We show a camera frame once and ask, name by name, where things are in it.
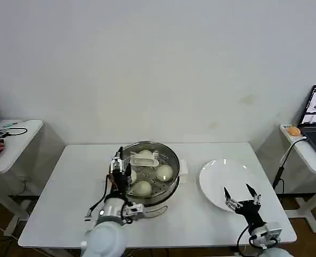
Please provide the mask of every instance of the white table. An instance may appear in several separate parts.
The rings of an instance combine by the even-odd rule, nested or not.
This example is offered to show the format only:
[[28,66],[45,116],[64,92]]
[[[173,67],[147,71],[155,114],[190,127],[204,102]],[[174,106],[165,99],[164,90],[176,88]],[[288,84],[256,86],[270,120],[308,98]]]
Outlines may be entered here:
[[[247,226],[244,217],[213,206],[201,193],[196,179],[210,160],[231,158],[251,168],[261,184],[260,215],[266,222],[279,222],[281,242],[296,234],[257,157],[248,143],[167,144],[188,164],[185,184],[166,201],[161,216],[126,225],[128,247],[213,247],[236,245]],[[39,248],[80,248],[89,224],[88,208],[103,194],[104,178],[120,145],[69,145],[64,149],[22,234],[19,245]],[[245,233],[241,243],[247,244]]]
[[[287,132],[287,129],[290,126],[290,124],[281,124],[280,130],[283,132],[283,135],[288,139],[288,141],[293,143],[299,137],[293,137]],[[309,170],[316,174],[316,152],[311,145],[306,141],[301,141],[294,145],[294,149],[307,165]],[[300,208],[297,210],[286,210],[287,216],[289,218],[305,218],[312,231],[316,233],[316,219],[312,214],[312,210],[316,207],[316,194],[307,202],[305,202],[303,198],[296,198],[295,200]]]
[[[2,126],[19,122],[19,124],[11,126],[11,128],[25,127],[27,132],[22,135],[16,135],[4,138],[5,149],[0,153],[0,175],[6,173],[13,166],[14,162],[18,159],[20,154],[25,150],[30,141],[38,133],[39,129],[42,127],[43,122],[41,120],[28,120],[22,122],[22,120],[0,120],[0,129]],[[23,130],[9,130],[11,134],[21,133]],[[21,206],[16,204],[8,195],[0,190],[0,203],[6,207],[9,211],[15,214],[10,225],[6,229],[5,235],[9,235],[14,230],[18,219],[27,220],[29,214],[26,211],[28,200],[24,201]]]

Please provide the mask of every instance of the white plate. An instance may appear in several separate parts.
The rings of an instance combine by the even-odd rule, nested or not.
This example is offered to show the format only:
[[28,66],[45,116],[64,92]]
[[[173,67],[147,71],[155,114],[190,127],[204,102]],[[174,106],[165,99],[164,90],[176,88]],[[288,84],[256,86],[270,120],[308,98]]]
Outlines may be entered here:
[[232,211],[225,204],[224,187],[236,201],[253,199],[246,184],[249,184],[259,194],[257,178],[252,171],[233,160],[220,159],[210,161],[202,168],[199,176],[201,190],[214,205],[221,209]]

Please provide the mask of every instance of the table leg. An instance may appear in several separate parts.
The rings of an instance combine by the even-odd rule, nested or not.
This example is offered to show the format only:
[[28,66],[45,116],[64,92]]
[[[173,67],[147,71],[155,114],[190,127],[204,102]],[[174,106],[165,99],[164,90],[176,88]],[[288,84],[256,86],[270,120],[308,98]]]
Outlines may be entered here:
[[[28,206],[31,204],[31,202],[32,202],[31,200],[22,201],[21,208],[26,210]],[[27,219],[23,220],[18,215],[14,215],[12,217],[12,220],[9,222],[7,228],[3,232],[3,235],[5,237],[10,237],[14,233],[14,230],[17,227],[19,221],[27,221]]]
[[71,253],[69,253],[65,249],[54,249],[54,248],[40,248],[43,251],[53,255],[54,257],[74,257]]
[[29,214],[26,210],[22,209],[17,203],[9,198],[2,190],[0,190],[0,204],[6,207],[10,212],[18,215],[22,220],[26,220]]
[[297,210],[285,210],[288,218],[305,218],[311,228],[316,233],[316,219],[312,214],[312,210],[316,207],[316,195],[305,202],[303,198],[296,198],[298,205]]

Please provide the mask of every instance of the white wall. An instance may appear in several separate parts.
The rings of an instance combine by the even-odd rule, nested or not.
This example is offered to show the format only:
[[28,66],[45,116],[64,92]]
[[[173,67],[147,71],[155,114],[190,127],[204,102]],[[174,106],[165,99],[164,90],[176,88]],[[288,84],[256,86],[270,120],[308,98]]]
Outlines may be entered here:
[[64,143],[258,150],[314,84],[316,1],[0,1],[0,117]]

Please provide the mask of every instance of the black cable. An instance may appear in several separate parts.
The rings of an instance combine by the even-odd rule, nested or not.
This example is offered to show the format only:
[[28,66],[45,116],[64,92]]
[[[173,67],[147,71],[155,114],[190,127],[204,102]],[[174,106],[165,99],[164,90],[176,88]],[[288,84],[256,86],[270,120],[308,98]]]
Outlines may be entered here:
[[290,149],[289,149],[289,151],[288,151],[288,153],[287,153],[287,155],[286,155],[286,157],[285,157],[285,159],[284,159],[282,165],[278,168],[276,177],[275,177],[275,179],[274,179],[274,181],[273,181],[273,183],[272,183],[272,188],[273,188],[273,189],[276,188],[276,186],[278,185],[278,183],[279,183],[279,181],[280,181],[280,179],[281,179],[281,176],[282,176],[283,171],[284,171],[285,162],[287,161],[287,159],[288,159],[288,157],[289,157],[289,154],[291,153],[291,150],[292,150],[292,148],[294,147],[294,145],[297,144],[298,142],[306,141],[306,140],[308,140],[308,139],[307,139],[307,138],[304,138],[304,139],[295,141],[294,143],[291,144]]
[[104,197],[106,196],[106,193],[107,193],[107,185],[108,185],[108,177],[109,177],[109,175],[106,175],[106,186],[104,187],[104,192],[103,192],[102,198],[101,198],[97,203],[95,203],[93,206],[91,206],[91,207],[89,208],[89,212],[90,212],[90,213],[88,213],[88,214],[89,214],[90,216],[91,216],[91,214],[93,213],[93,210],[103,201]]
[[7,128],[7,129],[3,128],[3,129],[1,129],[0,131],[4,131],[4,130],[25,130],[25,131],[23,131],[23,132],[21,132],[21,133],[18,133],[18,134],[10,134],[10,133],[7,133],[7,134],[6,134],[6,137],[11,136],[11,135],[22,135],[22,134],[25,134],[25,133],[28,131],[28,129],[25,128],[25,127],[10,127],[10,128]]
[[295,141],[294,143],[292,143],[292,145],[291,145],[291,147],[290,147],[290,150],[288,151],[288,153],[287,153],[287,155],[286,155],[286,157],[285,157],[285,159],[284,159],[284,162],[283,162],[283,164],[282,164],[282,166],[281,166],[281,167],[284,167],[285,162],[287,161],[287,158],[289,157],[289,154],[290,154],[290,152],[291,152],[292,148],[294,147],[294,145],[295,145],[295,144],[297,144],[298,142],[301,142],[301,141],[306,141],[306,140],[308,140],[308,139],[307,139],[307,138],[305,138],[305,139],[301,139],[301,140],[298,140],[298,141]]
[[18,134],[9,134],[8,133],[9,135],[22,135],[22,134],[25,134],[28,131],[28,129],[25,128],[25,127],[11,127],[8,130],[25,130],[25,131],[23,131],[21,133],[18,133]]
[[239,252],[239,254],[240,254],[242,257],[254,257],[254,256],[250,256],[250,255],[244,255],[244,254],[241,252],[240,248],[239,248],[240,239],[242,238],[242,236],[243,236],[243,234],[245,233],[245,231],[246,231],[247,229],[249,229],[249,227],[250,227],[250,225],[247,225],[247,227],[243,230],[243,232],[240,234],[240,236],[238,237],[238,240],[237,240],[238,252]]
[[281,180],[282,183],[283,183],[282,195],[281,195],[281,197],[280,197],[280,202],[282,203],[282,200],[283,200],[283,197],[284,197],[285,182],[284,182],[284,179],[283,179],[283,178],[280,178],[280,180]]

